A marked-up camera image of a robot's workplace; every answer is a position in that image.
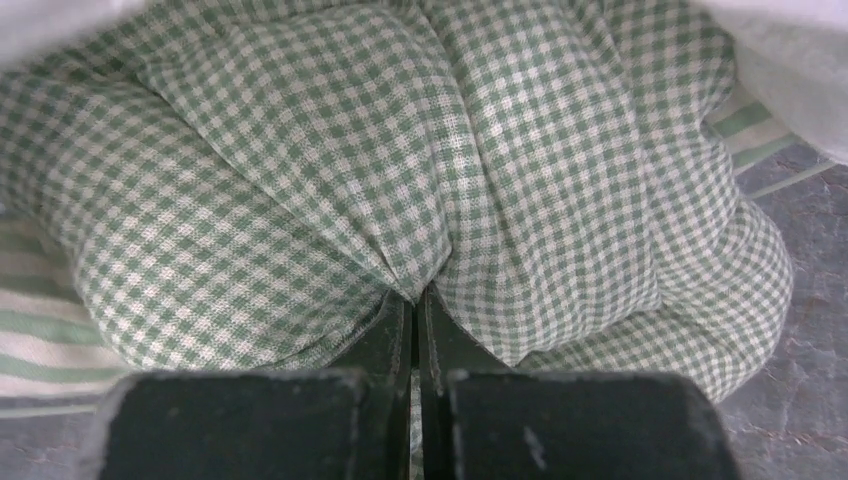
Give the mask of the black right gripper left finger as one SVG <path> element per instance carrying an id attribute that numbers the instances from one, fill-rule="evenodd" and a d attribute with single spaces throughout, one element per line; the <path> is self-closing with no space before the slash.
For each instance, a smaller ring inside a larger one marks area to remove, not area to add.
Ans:
<path id="1" fill-rule="evenodd" d="M 102 400 L 83 479 L 405 479 L 412 307 L 387 294 L 374 324 L 321 369 L 157 371 Z"/>

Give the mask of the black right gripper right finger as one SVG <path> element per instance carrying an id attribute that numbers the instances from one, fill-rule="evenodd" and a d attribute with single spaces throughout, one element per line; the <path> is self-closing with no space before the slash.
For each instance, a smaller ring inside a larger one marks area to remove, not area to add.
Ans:
<path id="1" fill-rule="evenodd" d="M 447 314 L 418 304 L 427 479 L 735 479 L 716 410 L 659 372 L 509 369 Z"/>

